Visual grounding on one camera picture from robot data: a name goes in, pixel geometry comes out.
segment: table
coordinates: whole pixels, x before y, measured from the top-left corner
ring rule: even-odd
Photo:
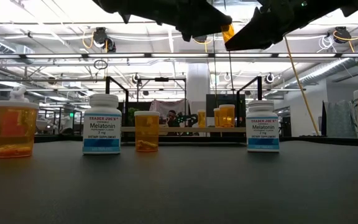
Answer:
[[[81,142],[0,159],[0,223],[358,223],[358,146],[160,146],[83,156]]]

